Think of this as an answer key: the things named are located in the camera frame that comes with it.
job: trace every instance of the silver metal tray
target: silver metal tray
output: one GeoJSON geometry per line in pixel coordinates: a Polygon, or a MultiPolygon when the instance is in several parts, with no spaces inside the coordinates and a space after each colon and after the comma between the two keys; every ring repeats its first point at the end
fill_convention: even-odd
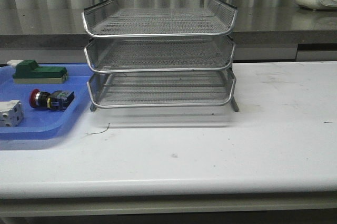
{"type": "Polygon", "coordinates": [[[96,39],[84,49],[96,73],[221,70],[232,61],[235,44],[225,35],[96,39]]]}
{"type": "Polygon", "coordinates": [[[82,13],[92,37],[228,34],[237,10],[220,0],[110,0],[82,13]]]}
{"type": "Polygon", "coordinates": [[[87,83],[98,108],[219,106],[233,98],[231,70],[94,74],[87,83]]]}

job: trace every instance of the gray countertop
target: gray countertop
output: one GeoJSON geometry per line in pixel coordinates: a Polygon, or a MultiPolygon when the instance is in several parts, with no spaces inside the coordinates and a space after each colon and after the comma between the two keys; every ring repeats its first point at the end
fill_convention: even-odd
{"type": "MultiPolygon", "coordinates": [[[[83,47],[82,9],[0,10],[0,48],[83,47]]],[[[238,44],[336,43],[337,11],[298,7],[239,8],[238,44]]]]}

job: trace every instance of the white terminal block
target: white terminal block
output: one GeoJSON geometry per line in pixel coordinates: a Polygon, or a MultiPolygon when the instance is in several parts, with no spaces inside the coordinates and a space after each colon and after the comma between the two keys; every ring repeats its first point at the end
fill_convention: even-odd
{"type": "Polygon", "coordinates": [[[17,126],[23,119],[20,100],[0,102],[0,127],[17,126]]]}

